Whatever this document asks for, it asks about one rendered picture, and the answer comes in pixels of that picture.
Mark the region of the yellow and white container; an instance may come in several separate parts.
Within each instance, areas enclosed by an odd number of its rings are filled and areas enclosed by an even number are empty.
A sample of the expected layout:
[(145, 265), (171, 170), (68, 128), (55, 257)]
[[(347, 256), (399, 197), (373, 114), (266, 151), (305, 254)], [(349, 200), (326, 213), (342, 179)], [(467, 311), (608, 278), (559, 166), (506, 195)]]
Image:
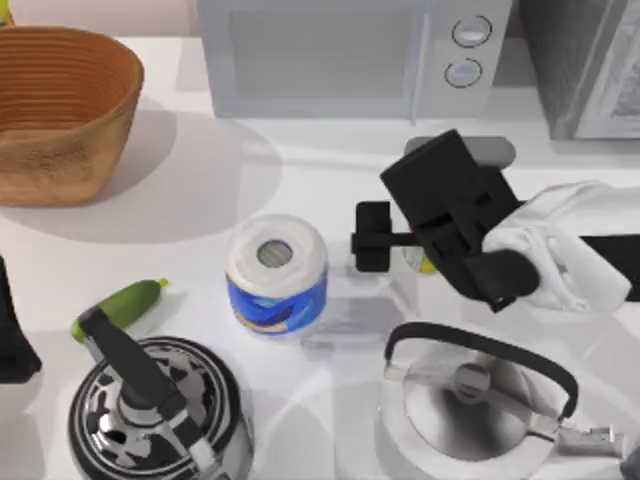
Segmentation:
[(420, 274), (432, 274), (437, 268), (426, 256), (425, 251), (420, 246), (404, 246), (402, 253), (407, 265)]

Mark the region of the microwave oven door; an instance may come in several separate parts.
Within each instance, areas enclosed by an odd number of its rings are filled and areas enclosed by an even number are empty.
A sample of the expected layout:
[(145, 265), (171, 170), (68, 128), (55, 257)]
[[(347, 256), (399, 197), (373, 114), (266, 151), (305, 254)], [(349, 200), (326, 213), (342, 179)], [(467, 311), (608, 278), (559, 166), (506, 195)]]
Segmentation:
[(223, 118), (410, 118), (425, 0), (197, 0)]

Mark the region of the round microwave knob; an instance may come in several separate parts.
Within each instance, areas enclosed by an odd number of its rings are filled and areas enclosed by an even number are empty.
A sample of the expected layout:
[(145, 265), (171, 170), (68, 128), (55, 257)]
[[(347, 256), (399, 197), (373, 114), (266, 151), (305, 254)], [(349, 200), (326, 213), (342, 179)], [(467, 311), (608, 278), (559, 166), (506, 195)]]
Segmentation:
[(484, 44), (493, 32), (492, 23), (484, 16), (459, 20), (452, 29), (452, 38), (462, 48)]
[(444, 80), (456, 89), (469, 88), (479, 82), (482, 76), (482, 65), (471, 58), (452, 62), (444, 70)]

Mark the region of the black patterned kettle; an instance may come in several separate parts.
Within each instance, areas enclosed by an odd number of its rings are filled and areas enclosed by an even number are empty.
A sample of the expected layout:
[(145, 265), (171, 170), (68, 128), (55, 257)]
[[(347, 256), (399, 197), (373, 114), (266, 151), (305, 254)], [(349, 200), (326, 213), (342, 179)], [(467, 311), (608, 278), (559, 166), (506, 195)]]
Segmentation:
[(136, 341), (95, 307), (79, 327), (96, 363), (68, 414), (83, 480), (250, 480), (252, 426), (229, 366), (194, 341)]

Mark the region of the grey cabinet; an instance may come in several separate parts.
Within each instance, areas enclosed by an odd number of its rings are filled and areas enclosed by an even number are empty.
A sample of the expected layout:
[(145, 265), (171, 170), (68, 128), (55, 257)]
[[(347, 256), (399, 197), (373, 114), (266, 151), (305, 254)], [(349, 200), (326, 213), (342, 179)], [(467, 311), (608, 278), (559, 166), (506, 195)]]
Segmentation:
[(640, 140), (640, 0), (519, 0), (550, 136)]

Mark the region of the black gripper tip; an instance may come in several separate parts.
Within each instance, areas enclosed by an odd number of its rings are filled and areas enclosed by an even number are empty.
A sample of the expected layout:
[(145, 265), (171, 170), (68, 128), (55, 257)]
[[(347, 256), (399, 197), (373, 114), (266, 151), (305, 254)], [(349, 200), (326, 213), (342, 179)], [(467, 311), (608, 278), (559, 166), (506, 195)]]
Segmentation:
[(41, 368), (42, 362), (19, 324), (0, 255), (0, 385), (26, 384)]

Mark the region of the brown woven basket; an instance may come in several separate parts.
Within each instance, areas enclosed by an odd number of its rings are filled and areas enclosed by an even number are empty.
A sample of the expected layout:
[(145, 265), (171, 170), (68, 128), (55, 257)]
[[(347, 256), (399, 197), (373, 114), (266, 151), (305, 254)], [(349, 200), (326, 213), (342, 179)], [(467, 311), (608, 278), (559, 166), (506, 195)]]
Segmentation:
[(0, 205), (99, 196), (125, 149), (143, 82), (139, 57), (107, 35), (0, 29)]

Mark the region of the white and blue paper roll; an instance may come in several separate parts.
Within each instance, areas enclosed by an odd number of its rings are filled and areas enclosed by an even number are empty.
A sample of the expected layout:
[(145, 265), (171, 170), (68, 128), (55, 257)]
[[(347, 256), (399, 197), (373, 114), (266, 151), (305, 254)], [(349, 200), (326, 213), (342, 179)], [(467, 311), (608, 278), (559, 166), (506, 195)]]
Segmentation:
[(234, 316), (263, 336), (302, 331), (326, 307), (328, 270), (326, 243), (307, 221), (285, 214), (248, 220), (231, 234), (226, 249)]

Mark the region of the green cucumber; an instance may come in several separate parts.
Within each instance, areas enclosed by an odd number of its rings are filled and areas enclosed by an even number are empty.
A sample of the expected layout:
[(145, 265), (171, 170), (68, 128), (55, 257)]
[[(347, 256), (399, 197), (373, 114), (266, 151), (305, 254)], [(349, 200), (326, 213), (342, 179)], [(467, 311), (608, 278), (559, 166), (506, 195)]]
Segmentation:
[(155, 307), (168, 284), (166, 278), (136, 281), (101, 299), (87, 312), (100, 309), (114, 326), (128, 331)]

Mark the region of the pale microwave oven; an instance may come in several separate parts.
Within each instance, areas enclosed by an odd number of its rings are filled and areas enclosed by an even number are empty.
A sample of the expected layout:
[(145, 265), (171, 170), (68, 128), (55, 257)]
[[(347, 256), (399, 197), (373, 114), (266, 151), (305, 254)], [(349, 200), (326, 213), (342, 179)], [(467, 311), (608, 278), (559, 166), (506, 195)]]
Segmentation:
[(197, 0), (226, 118), (474, 117), (513, 0)]

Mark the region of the pale grey rounded box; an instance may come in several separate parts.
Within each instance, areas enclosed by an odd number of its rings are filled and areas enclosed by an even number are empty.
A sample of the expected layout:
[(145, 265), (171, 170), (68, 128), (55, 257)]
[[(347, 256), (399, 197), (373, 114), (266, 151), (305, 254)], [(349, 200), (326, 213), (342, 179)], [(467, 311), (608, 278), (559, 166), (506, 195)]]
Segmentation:
[(411, 138), (401, 157), (402, 160), (415, 161), (433, 169), (459, 166), (504, 169), (515, 158), (515, 146), (505, 137), (461, 136), (455, 132)]

